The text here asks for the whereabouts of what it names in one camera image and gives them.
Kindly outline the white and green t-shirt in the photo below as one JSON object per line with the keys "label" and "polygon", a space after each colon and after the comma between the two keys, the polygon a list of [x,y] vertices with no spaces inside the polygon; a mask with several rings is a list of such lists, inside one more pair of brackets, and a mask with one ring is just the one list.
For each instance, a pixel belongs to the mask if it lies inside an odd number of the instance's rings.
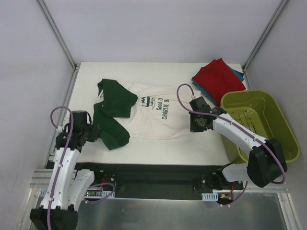
{"label": "white and green t-shirt", "polygon": [[108,150],[126,146],[130,138],[169,140],[189,135],[193,97],[201,92],[137,82],[102,79],[98,84],[93,123]]}

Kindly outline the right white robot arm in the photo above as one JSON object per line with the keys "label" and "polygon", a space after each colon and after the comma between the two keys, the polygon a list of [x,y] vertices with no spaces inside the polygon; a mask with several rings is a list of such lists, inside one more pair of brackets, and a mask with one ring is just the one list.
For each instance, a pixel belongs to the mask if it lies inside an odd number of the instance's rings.
{"label": "right white robot arm", "polygon": [[250,131],[221,107],[211,108],[202,96],[193,97],[189,104],[191,132],[214,130],[248,156],[246,163],[229,163],[212,173],[219,188],[227,189],[238,181],[252,182],[260,188],[285,182],[287,165],[282,145],[276,138],[267,139]]}

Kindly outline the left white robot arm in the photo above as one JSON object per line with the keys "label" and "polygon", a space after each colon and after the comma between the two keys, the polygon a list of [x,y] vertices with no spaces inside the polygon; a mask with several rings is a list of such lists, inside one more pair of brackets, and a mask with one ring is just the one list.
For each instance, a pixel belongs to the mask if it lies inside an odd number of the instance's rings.
{"label": "left white robot arm", "polygon": [[39,230],[74,230],[78,209],[90,186],[101,182],[95,170],[75,170],[83,146],[95,142],[99,127],[92,123],[87,111],[69,110],[69,122],[57,127],[54,166],[50,182],[38,208],[30,212],[30,220]]}

